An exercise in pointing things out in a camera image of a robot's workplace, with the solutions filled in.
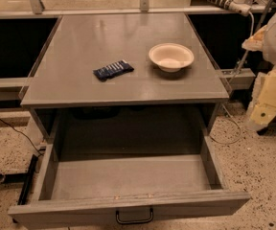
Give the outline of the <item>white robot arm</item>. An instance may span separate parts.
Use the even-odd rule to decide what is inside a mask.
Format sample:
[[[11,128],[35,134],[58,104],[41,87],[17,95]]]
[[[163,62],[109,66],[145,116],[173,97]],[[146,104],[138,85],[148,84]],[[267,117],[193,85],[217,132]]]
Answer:
[[[267,74],[259,73],[255,79],[252,101],[247,110],[246,126],[260,131],[276,117],[276,13],[265,26],[246,39],[242,47],[262,52],[264,60],[273,65]]]

